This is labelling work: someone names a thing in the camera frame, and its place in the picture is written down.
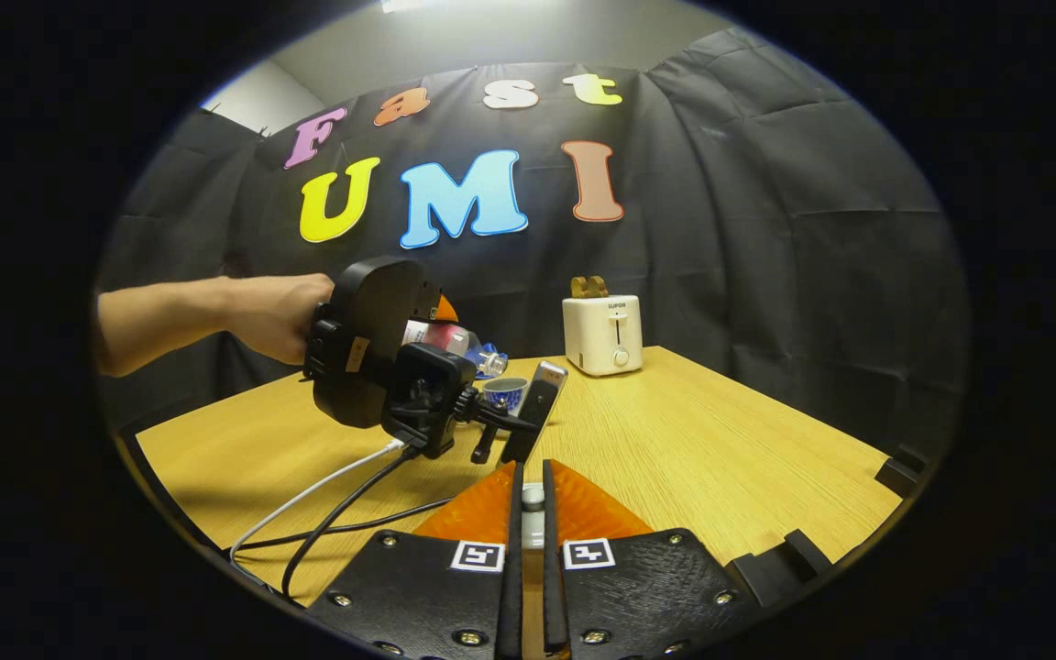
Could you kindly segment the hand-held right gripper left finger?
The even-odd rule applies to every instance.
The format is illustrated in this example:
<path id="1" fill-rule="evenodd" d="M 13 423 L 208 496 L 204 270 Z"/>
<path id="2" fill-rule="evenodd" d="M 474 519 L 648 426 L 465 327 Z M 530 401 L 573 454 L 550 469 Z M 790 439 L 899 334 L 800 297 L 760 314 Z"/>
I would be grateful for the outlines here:
<path id="1" fill-rule="evenodd" d="M 307 607 L 401 659 L 523 656 L 523 464 L 470 486 L 411 533 L 382 529 Z"/>

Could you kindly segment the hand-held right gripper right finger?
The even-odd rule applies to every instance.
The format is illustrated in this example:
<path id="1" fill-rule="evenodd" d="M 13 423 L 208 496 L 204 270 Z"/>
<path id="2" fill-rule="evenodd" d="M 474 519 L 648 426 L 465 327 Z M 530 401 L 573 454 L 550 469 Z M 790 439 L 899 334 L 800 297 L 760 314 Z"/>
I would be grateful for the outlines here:
<path id="1" fill-rule="evenodd" d="M 763 607 L 689 529 L 655 531 L 576 469 L 542 464 L 544 649 L 689 656 Z"/>

